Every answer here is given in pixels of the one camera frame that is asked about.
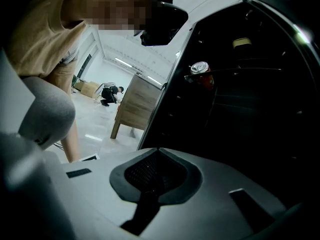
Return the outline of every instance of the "white wall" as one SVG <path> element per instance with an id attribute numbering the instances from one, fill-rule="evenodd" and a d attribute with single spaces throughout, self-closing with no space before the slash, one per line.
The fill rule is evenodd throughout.
<path id="1" fill-rule="evenodd" d="M 99 51 L 99 54 L 94 58 L 83 79 L 97 84 L 113 82 L 116 83 L 118 87 L 124 87 L 126 91 L 133 76 L 133 73 L 126 72 L 103 60 L 102 52 Z"/>
<path id="2" fill-rule="evenodd" d="M 92 27 L 88 26 L 82 33 L 78 42 L 78 58 L 74 69 L 74 75 L 78 75 L 82 65 L 85 63 L 88 55 L 97 46 L 97 41 L 94 38 Z"/>

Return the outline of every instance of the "soda can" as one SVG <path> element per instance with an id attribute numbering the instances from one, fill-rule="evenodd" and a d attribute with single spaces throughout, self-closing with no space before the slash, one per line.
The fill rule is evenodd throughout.
<path id="1" fill-rule="evenodd" d="M 192 75 L 197 75 L 205 72 L 210 72 L 211 69 L 209 67 L 209 64 L 205 61 L 198 62 L 194 64 L 191 67 L 191 74 Z M 199 76 L 195 80 L 199 85 L 202 85 L 206 90 L 211 91 L 214 88 L 214 78 L 212 75 L 207 75 L 207 76 Z"/>

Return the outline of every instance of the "white panel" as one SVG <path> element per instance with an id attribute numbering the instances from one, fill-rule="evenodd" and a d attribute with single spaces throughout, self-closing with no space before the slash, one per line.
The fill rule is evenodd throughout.
<path id="1" fill-rule="evenodd" d="M 78 60 L 81 60 L 90 45 L 95 41 L 94 36 L 89 34 L 79 47 Z"/>
<path id="2" fill-rule="evenodd" d="M 98 47 L 95 46 L 95 47 L 91 50 L 90 55 L 93 56 L 97 51 L 98 51 Z"/>
<path id="3" fill-rule="evenodd" d="M 25 118 L 35 96 L 21 81 L 8 61 L 5 51 L 0 50 L 0 132 L 15 134 Z"/>
<path id="4" fill-rule="evenodd" d="M 101 51 L 98 51 L 97 54 L 94 55 L 92 59 L 89 61 L 87 68 L 82 73 L 81 79 L 86 80 L 88 82 L 96 82 L 96 75 L 98 74 L 98 70 L 101 68 L 102 61 L 103 53 Z"/>
<path id="5" fill-rule="evenodd" d="M 84 52 L 84 54 L 82 55 L 82 57 L 78 57 L 77 60 L 77 64 L 74 70 L 74 75 L 78 75 L 81 67 L 83 66 L 83 64 L 85 63 L 86 59 L 88 58 L 90 52 L 97 46 L 97 42 L 94 41 Z"/>
<path id="6" fill-rule="evenodd" d="M 190 20 L 197 22 L 208 15 L 220 11 L 242 0 L 208 0 L 189 14 Z"/>

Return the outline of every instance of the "cardboard box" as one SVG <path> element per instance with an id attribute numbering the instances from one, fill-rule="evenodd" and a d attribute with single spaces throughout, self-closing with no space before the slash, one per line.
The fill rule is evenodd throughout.
<path id="1" fill-rule="evenodd" d="M 85 82 L 81 89 L 81 93 L 90 98 L 96 99 L 98 98 L 99 94 L 95 94 L 95 92 L 98 90 L 99 86 L 100 84 L 96 82 Z"/>
<path id="2" fill-rule="evenodd" d="M 81 91 L 82 90 L 82 88 L 83 88 L 83 86 L 84 86 L 84 84 L 85 84 L 85 82 L 86 81 L 83 81 L 83 80 L 81 80 L 81 79 L 78 79 L 76 82 L 75 82 L 75 84 L 74 84 L 74 88 L 75 89 L 77 89 L 78 91 Z"/>

